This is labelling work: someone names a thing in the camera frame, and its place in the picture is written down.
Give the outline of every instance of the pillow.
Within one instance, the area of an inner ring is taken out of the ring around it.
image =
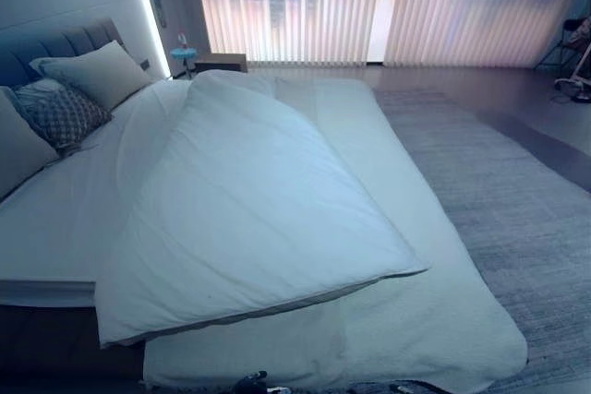
[[[79,90],[42,78],[15,91],[13,103],[35,132],[58,150],[76,147],[111,115]]]
[[[107,111],[151,83],[117,41],[77,57],[34,59],[30,66],[42,76],[78,88]]]
[[[54,149],[18,115],[12,96],[10,88],[0,87],[0,199],[58,159]]]

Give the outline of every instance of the gray rug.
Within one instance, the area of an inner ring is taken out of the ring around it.
[[[486,392],[591,377],[590,195],[440,93],[376,97],[529,344]]]

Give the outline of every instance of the blue headboard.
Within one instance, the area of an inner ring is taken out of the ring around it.
[[[110,18],[100,18],[82,27],[0,41],[0,85],[13,87],[39,78],[29,66],[37,57],[72,57],[98,50],[110,41],[123,45]]]

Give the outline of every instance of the vertical blinds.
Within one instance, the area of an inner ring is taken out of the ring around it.
[[[251,62],[533,66],[572,0],[202,1],[211,50]]]
[[[393,0],[386,66],[533,66],[571,0]]]
[[[249,61],[363,65],[376,0],[203,0],[211,49]]]

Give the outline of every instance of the duvet fold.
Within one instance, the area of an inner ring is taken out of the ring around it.
[[[319,130],[274,99],[271,80],[228,78],[196,77],[135,196],[96,283],[103,346],[426,268]]]

